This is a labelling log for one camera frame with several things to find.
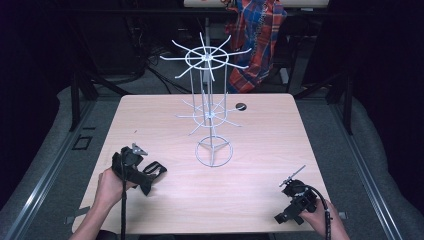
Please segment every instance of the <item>spinning display rack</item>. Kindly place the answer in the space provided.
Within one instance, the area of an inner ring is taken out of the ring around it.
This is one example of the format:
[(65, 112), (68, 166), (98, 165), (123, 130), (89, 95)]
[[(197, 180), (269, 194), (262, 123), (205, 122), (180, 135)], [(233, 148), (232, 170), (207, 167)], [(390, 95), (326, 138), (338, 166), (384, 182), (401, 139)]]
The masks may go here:
[[(224, 122), (232, 124), (234, 126), (240, 126), (236, 123), (227, 120), (228, 112), (234, 110), (244, 110), (245, 106), (236, 106), (236, 108), (227, 109), (227, 68), (228, 66), (245, 69), (248, 66), (238, 66), (229, 62), (231, 55), (239, 55), (249, 52), (251, 49), (246, 51), (240, 51), (235, 53), (227, 53), (222, 47), (230, 40), (231, 36), (222, 43), (219, 47), (205, 45), (202, 34), (200, 33), (201, 47), (188, 49), (184, 46), (177, 44), (172, 41), (177, 47), (180, 47), (187, 51), (184, 58), (165, 58), (164, 60), (184, 60), (188, 65), (185, 70), (179, 76), (175, 78), (181, 78), (185, 74), (190, 74), (190, 83), (192, 91), (192, 103), (186, 102), (185, 104), (193, 108), (192, 115), (177, 115), (180, 118), (193, 118), (197, 126), (190, 132), (189, 135), (196, 132), (200, 127), (208, 128), (209, 135), (202, 138), (196, 146), (196, 158), (204, 165), (209, 167), (219, 167), (230, 161), (233, 155), (233, 147), (231, 143), (224, 137), (217, 134), (216, 128)], [(224, 96), (218, 102), (214, 101), (213, 96), (213, 82), (215, 82), (214, 70), (224, 68)], [(196, 103), (195, 93), (193, 86), (193, 71), (198, 71), (200, 74), (200, 92), (201, 102)]]

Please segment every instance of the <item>red plaid shirt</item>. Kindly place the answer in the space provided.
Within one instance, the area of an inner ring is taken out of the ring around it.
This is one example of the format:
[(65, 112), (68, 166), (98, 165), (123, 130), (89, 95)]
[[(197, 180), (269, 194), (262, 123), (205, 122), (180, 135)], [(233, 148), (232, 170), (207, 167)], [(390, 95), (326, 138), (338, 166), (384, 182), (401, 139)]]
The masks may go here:
[(230, 75), (228, 91), (249, 92), (268, 76), (272, 68), (274, 45), (278, 30), (287, 14), (277, 0), (239, 0), (239, 17), (231, 28), (231, 46), (234, 51), (252, 50), (237, 55), (235, 63), (248, 66), (234, 68)]

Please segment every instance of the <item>black cable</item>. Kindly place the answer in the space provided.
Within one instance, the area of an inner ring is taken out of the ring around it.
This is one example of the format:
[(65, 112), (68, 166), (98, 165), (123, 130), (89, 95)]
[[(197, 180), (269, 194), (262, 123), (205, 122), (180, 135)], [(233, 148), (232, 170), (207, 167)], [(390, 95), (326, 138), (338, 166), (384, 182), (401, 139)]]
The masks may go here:
[(316, 188), (311, 187), (309, 185), (304, 185), (304, 187), (310, 188), (319, 196), (325, 211), (325, 239), (331, 240), (331, 217), (330, 217), (330, 210), (328, 209), (328, 206), (327, 206), (327, 202), (325, 201), (324, 197)]
[(125, 240), (126, 229), (126, 202), (127, 202), (127, 171), (125, 169), (125, 153), (121, 156), (121, 173), (122, 173), (122, 200), (121, 200), (121, 240)]
[(177, 91), (179, 91), (180, 93), (186, 94), (186, 93), (192, 93), (191, 90), (188, 90), (186, 88), (184, 88), (183, 86), (179, 85), (178, 83), (168, 79), (167, 77), (163, 76), (162, 74), (160, 74), (158, 71), (156, 71), (155, 69), (151, 68), (150, 66), (146, 67), (150, 72), (152, 72), (157, 78), (159, 78), (159, 80), (162, 81), (162, 83), (165, 85), (166, 89), (168, 90), (168, 92), (171, 94), (171, 91), (168, 87), (168, 84), (172, 85)]

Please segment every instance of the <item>black chair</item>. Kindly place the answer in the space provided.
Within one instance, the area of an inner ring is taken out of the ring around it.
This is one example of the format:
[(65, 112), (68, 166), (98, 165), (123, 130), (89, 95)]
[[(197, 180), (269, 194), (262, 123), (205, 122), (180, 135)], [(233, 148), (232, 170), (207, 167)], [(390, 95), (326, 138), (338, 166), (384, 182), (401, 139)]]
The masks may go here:
[[(273, 69), (270, 77), (279, 74), (282, 68), (290, 69), (288, 73), (288, 82), (285, 92), (290, 90), (290, 84), (293, 77), (298, 51), (305, 37), (318, 34), (319, 23), (311, 23), (309, 19), (303, 16), (290, 16), (281, 24), (278, 39), (274, 48)], [(284, 86), (283, 78), (280, 76), (281, 85)]]

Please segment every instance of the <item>person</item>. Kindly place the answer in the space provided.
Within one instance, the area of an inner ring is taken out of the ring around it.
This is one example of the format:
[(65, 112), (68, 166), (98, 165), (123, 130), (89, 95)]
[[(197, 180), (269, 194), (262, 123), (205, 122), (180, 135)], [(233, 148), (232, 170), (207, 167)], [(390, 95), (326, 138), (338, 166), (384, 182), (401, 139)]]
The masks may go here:
[[(135, 183), (127, 182), (127, 190), (136, 186)], [(111, 168), (106, 169), (99, 175), (96, 195), (93, 206), (87, 212), (84, 220), (72, 234), (70, 240), (88, 240), (96, 239), (100, 228), (103, 225), (107, 215), (112, 207), (121, 200), (122, 196), (122, 181), (115, 175)], [(330, 213), (338, 213), (336, 207), (326, 200)], [(315, 212), (310, 213), (304, 211), (299, 214), (301, 218), (307, 221), (312, 228), (322, 237), (325, 237), (325, 220), (324, 207), (321, 203), (317, 203)], [(331, 214), (331, 239), (333, 240), (348, 240), (349, 236), (346, 233), (343, 222), (338, 214)]]

